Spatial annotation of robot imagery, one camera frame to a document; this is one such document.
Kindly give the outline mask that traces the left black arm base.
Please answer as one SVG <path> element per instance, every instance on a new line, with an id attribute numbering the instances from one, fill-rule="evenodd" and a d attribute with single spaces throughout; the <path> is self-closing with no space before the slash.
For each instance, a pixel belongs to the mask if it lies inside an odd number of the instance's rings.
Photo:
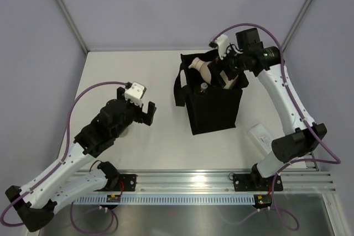
<path id="1" fill-rule="evenodd" d="M 120 174 L 119 177 L 109 179 L 105 186 L 98 191 L 103 192 L 134 192 L 136 189 L 137 175 L 136 174 Z"/>

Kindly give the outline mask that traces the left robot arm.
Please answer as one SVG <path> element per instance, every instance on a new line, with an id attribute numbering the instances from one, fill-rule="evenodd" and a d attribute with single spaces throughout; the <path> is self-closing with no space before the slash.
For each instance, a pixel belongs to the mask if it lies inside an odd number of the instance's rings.
<path id="1" fill-rule="evenodd" d="M 29 232 L 45 227 L 67 205 L 93 191 L 122 189 L 119 171 L 108 161 L 70 183 L 66 180 L 83 166 L 94 162 L 133 123 L 151 125 L 156 106 L 148 103 L 143 112 L 146 87 L 140 83 L 117 82 L 117 96 L 101 108 L 98 115 L 81 129 L 74 141 L 67 141 L 62 157 L 22 186 L 11 186 L 5 194 L 21 225 Z"/>

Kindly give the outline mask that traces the black canvas bag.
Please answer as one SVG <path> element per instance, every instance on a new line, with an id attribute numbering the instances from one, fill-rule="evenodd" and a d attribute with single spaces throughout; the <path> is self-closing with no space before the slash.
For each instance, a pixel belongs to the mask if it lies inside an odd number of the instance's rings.
<path id="1" fill-rule="evenodd" d="M 240 74 L 230 90 L 209 85 L 202 92 L 201 84 L 204 80 L 196 69 L 188 66 L 196 57 L 209 62 L 217 56 L 216 50 L 180 55 L 181 64 L 174 83 L 174 99 L 176 106 L 186 107 L 193 135 L 234 128 L 243 89 L 249 85 L 246 75 Z"/>

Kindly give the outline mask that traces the beige soap bottle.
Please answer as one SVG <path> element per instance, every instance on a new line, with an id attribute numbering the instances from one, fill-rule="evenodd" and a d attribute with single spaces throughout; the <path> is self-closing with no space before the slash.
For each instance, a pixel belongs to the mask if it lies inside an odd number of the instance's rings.
<path id="1" fill-rule="evenodd" d="M 240 81 L 240 75 L 229 79 L 224 70 L 218 69 L 215 61 L 202 61 L 196 57 L 193 59 L 188 69 L 194 69 L 200 73 L 201 78 L 208 85 L 216 86 L 226 90 L 233 89 Z"/>

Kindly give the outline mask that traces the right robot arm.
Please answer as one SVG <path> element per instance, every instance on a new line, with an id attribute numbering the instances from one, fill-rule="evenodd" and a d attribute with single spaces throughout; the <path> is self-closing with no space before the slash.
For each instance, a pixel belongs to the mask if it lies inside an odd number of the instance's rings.
<path id="1" fill-rule="evenodd" d="M 211 76 L 217 78 L 222 86 L 220 72 L 233 80 L 248 71 L 263 85 L 272 100 L 280 118 L 284 135 L 271 142 L 271 152 L 263 160 L 252 166 L 245 179 L 234 175 L 234 186 L 251 185 L 251 190 L 273 190 L 280 173 L 292 164 L 306 161 L 306 155 L 316 149 L 327 133 L 324 124 L 315 122 L 305 112 L 288 75 L 284 53 L 273 34 L 269 36 L 274 46 L 264 47 L 258 31 L 269 31 L 255 24 L 236 34 L 238 48 L 234 49 L 226 32 L 217 34 L 210 46 L 217 50 L 218 57 L 209 66 Z"/>

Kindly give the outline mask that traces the white clear bottle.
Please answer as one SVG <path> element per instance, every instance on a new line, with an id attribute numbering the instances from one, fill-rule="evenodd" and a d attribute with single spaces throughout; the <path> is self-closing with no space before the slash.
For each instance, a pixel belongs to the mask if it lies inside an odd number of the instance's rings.
<path id="1" fill-rule="evenodd" d="M 267 156 L 272 151 L 274 137 L 264 125 L 256 124 L 248 130 L 247 135 L 263 156 Z"/>

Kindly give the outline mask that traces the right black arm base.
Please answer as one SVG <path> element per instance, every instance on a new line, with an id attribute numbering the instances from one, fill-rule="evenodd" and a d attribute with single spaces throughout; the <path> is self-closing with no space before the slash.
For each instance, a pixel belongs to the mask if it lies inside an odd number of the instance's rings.
<path id="1" fill-rule="evenodd" d="M 284 190 L 280 176 L 262 178 L 252 173 L 230 173 L 228 178 L 232 181 L 236 192 L 280 192 Z"/>

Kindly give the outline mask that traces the orange bottle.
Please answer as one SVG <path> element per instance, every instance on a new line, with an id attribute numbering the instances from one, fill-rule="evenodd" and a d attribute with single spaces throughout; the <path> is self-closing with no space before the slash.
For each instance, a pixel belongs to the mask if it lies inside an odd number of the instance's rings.
<path id="1" fill-rule="evenodd" d="M 206 82 L 203 82 L 201 85 L 200 85 L 200 92 L 201 93 L 204 93 L 206 92 L 206 90 L 208 89 L 209 85 L 206 83 Z"/>

